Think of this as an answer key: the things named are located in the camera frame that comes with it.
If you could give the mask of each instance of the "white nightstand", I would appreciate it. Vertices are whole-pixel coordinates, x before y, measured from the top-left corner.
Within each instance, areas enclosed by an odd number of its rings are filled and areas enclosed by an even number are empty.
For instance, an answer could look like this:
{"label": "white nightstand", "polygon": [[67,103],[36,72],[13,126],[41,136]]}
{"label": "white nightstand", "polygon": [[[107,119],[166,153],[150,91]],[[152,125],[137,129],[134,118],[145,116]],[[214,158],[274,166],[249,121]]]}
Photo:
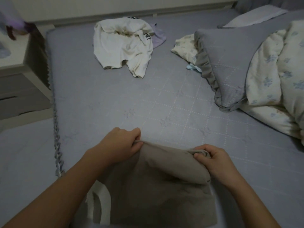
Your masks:
{"label": "white nightstand", "polygon": [[29,34],[16,39],[0,33],[11,52],[0,59],[0,130],[53,116],[46,56]]}

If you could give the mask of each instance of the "tiled floor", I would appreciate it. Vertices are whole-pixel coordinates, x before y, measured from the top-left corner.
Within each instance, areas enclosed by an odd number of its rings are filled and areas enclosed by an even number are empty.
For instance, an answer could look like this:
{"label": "tiled floor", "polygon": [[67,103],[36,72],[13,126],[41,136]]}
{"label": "tiled floor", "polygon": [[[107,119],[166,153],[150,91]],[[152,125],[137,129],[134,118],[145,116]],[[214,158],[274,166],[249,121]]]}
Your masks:
{"label": "tiled floor", "polygon": [[0,227],[55,180],[52,119],[0,133]]}

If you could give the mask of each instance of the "white headboard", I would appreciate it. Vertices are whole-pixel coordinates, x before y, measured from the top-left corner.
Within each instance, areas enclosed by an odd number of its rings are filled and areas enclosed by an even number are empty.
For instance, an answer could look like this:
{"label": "white headboard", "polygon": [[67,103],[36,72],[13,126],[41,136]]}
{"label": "white headboard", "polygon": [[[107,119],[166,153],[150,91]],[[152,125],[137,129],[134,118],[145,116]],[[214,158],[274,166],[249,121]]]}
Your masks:
{"label": "white headboard", "polygon": [[236,0],[12,0],[29,22],[229,3]]}

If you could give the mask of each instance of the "mattress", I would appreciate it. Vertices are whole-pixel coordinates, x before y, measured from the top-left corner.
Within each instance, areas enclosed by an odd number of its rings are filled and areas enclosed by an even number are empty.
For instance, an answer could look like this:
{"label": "mattress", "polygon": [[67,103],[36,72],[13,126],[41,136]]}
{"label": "mattress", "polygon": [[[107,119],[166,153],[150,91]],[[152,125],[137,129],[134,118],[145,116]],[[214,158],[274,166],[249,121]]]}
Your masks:
{"label": "mattress", "polygon": [[[176,39],[199,28],[216,28],[238,13],[231,9],[143,18],[165,31],[143,79],[126,66],[104,70],[93,54],[94,24],[48,33],[50,81],[55,96],[57,166],[68,170],[112,128],[141,128],[142,139],[190,148],[209,143],[224,148],[282,227],[304,224],[304,153],[286,136],[241,111],[223,113],[214,92],[187,62],[170,52]],[[237,206],[215,179],[218,224],[242,227]],[[94,226],[84,212],[74,227]]]}

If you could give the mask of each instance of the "hand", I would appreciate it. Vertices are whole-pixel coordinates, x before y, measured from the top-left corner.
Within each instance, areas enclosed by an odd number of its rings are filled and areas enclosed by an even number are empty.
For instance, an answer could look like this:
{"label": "hand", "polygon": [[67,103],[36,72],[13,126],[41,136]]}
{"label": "hand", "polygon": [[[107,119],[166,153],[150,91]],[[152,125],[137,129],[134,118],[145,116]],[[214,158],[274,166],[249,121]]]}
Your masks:
{"label": "hand", "polygon": [[210,153],[211,158],[199,153],[195,153],[194,158],[206,166],[208,171],[227,188],[234,187],[243,179],[224,149],[208,144],[195,149],[204,149]]}
{"label": "hand", "polygon": [[111,165],[127,160],[140,150],[143,142],[133,145],[135,140],[140,140],[139,128],[126,131],[115,127],[99,144],[88,150],[88,152],[94,153],[95,158],[106,160],[107,164]]}

